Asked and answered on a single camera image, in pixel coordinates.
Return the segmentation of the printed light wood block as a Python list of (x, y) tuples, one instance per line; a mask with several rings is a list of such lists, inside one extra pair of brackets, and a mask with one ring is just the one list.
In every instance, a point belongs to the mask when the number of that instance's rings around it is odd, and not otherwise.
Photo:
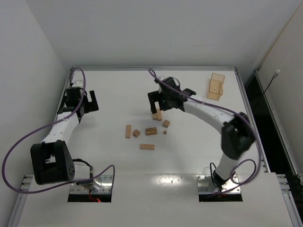
[(157, 120), (158, 119), (158, 117), (157, 117), (157, 114), (152, 114), (152, 118), (154, 119), (154, 120)]

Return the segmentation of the dark striped wood block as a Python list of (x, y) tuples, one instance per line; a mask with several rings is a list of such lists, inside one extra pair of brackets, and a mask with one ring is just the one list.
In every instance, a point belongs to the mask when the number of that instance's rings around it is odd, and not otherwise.
[(145, 129), (145, 135), (146, 136), (156, 135), (157, 133), (158, 133), (158, 131), (157, 131), (156, 127), (146, 128)]

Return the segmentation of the clear amber plastic box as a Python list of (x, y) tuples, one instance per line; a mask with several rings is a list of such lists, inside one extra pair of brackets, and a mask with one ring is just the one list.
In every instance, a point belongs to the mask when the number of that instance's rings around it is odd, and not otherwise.
[(223, 95), (223, 84), (225, 81), (225, 76), (217, 73), (212, 73), (210, 84), (209, 84), (209, 91), (208, 91), (208, 98), (212, 100), (219, 101), (221, 96)]

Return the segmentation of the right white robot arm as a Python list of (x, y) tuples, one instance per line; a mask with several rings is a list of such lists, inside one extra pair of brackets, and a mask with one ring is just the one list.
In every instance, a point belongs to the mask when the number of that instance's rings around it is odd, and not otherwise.
[(211, 172), (211, 181), (214, 187), (222, 188), (241, 165), (242, 155), (256, 141), (246, 114), (202, 101), (195, 91), (181, 90), (179, 81), (173, 77), (155, 77), (154, 82), (159, 85), (158, 90), (147, 95), (152, 114), (158, 110), (179, 109), (204, 121), (221, 135), (223, 154), (219, 165)]

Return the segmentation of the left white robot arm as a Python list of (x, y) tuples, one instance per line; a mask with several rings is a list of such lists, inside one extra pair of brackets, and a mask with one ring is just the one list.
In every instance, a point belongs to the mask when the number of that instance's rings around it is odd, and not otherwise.
[(56, 123), (41, 143), (32, 145), (30, 149), (32, 166), (38, 185), (68, 182), (74, 179), (75, 166), (67, 144), (73, 130), (81, 122), (84, 114), (99, 110), (95, 92), (89, 92), (91, 101), (84, 97), (80, 108), (71, 117), (70, 115), (79, 104), (83, 88), (71, 87), (64, 92)]

